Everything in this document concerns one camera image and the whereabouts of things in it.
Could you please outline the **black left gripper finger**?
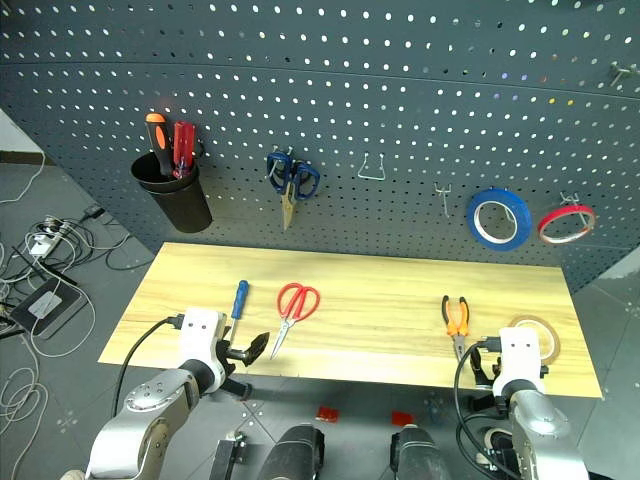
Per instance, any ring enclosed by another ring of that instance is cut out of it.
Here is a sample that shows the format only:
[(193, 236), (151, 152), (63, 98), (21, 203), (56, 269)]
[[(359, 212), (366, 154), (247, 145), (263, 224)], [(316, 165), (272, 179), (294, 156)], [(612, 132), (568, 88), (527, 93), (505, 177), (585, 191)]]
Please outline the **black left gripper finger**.
[(222, 389), (237, 397), (240, 401), (247, 400), (251, 395), (251, 384), (246, 382), (240, 382), (227, 378), (222, 384)]
[(254, 338), (249, 347), (244, 351), (243, 363), (245, 366), (252, 365), (264, 352), (270, 338), (269, 332), (259, 334)]

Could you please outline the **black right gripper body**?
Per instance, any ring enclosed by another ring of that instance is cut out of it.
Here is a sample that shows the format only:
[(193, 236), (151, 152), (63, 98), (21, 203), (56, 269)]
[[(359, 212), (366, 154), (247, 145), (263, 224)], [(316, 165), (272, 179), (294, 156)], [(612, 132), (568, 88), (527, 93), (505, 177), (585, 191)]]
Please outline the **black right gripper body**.
[(482, 389), (491, 389), (493, 393), (502, 392), (502, 380), (500, 375), (502, 373), (501, 353), (502, 347), (500, 344), (482, 344), (481, 350), (486, 350), (489, 353), (495, 353), (497, 355), (494, 363), (491, 366), (493, 377), (489, 378), (484, 372), (483, 368), (480, 368), (480, 387)]

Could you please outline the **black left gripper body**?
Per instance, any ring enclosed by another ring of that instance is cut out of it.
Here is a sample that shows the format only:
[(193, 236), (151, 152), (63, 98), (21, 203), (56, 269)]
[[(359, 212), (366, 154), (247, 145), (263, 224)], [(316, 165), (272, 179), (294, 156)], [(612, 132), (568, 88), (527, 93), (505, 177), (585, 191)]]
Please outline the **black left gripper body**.
[(217, 370), (221, 374), (221, 383), (224, 383), (235, 371), (236, 363), (247, 365), (247, 353), (243, 350), (234, 349), (228, 340), (217, 341)]

